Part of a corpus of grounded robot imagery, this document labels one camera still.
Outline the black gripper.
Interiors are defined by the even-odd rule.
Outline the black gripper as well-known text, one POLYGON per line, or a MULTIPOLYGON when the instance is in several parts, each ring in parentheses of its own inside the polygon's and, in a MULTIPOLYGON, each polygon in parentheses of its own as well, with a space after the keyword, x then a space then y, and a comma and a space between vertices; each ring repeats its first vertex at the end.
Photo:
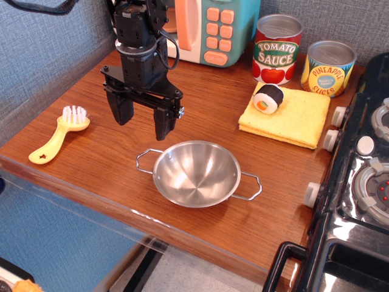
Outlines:
POLYGON ((153 39, 147 46, 128 47, 118 40, 121 67, 104 66, 105 91, 111 112, 119 125, 134 116, 134 102, 154 109, 156 139, 163 141, 184 114, 183 92, 168 79, 167 41, 153 39))

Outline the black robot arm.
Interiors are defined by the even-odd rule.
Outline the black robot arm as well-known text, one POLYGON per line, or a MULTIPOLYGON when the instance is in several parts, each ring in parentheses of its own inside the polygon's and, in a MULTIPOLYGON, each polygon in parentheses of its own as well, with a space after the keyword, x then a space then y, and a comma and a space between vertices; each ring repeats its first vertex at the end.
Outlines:
POLYGON ((112 114, 124 125, 133 118, 135 103, 153 109, 156 139, 162 141, 184 113, 183 93, 167 77, 177 66, 168 64, 167 42, 173 39, 163 28, 168 7, 162 1, 108 1, 107 6, 122 64, 101 69, 112 114))

